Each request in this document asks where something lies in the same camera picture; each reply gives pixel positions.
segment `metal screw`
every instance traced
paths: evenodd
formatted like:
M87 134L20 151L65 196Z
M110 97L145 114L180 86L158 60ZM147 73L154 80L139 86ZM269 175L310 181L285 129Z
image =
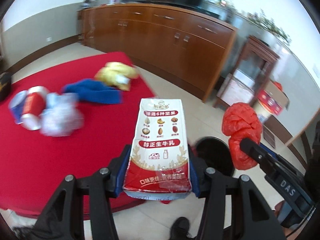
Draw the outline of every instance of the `metal screw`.
M250 180L250 177L248 175L241 175L241 180L244 182L248 182Z
M212 168L212 167L209 167L205 170L208 174L215 174L216 173L216 169L215 168Z
M74 176L70 174L70 175L67 175L64 179L65 179L65 181L69 182L74 179Z
M108 168L101 168L101 169L100 169L100 173L101 173L102 175L105 175L105 174L109 173L109 169L108 169Z

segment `green plant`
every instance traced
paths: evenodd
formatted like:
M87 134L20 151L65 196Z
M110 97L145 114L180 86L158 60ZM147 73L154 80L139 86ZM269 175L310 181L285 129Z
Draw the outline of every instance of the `green plant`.
M270 20L267 19L262 9L259 16L253 17L252 19L249 19L249 20L255 25L257 25L258 27L260 27L261 29L264 29L272 33L274 36L281 39L284 43L290 46L290 43L292 41L290 36L286 34L282 28L278 28L275 25L275 22L272 18Z

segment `blue can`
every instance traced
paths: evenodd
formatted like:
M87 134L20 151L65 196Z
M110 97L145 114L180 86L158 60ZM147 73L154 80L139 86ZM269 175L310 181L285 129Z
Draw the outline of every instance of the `blue can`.
M28 92L26 90L19 92L11 99L9 103L8 108L12 116L14 117L14 122L16 124L21 124L20 118L22 115L24 103L26 101L27 93Z

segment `brown sideboard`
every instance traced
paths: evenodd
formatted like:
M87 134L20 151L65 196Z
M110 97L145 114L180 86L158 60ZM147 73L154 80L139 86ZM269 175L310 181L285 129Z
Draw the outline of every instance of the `brown sideboard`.
M187 9L117 4L82 11L83 44L123 51L142 67L206 101L228 57L236 28Z

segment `table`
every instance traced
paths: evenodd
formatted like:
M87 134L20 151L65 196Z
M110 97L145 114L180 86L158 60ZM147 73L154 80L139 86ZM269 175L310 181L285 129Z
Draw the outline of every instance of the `table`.
M66 84L93 78L106 62L112 61L131 65L124 53L112 52L63 63L13 84L12 93L0 105L0 208L37 217L66 175L90 176L118 157L125 144L132 143L140 99L154 96L141 77L132 80L131 91L122 92L122 104L79 103L84 127L68 137L46 137L39 131L28 131L14 123L8 110L17 92L33 86L61 92ZM122 193L111 199L111 207L119 211L142 202ZM88 213L85 198L84 214Z

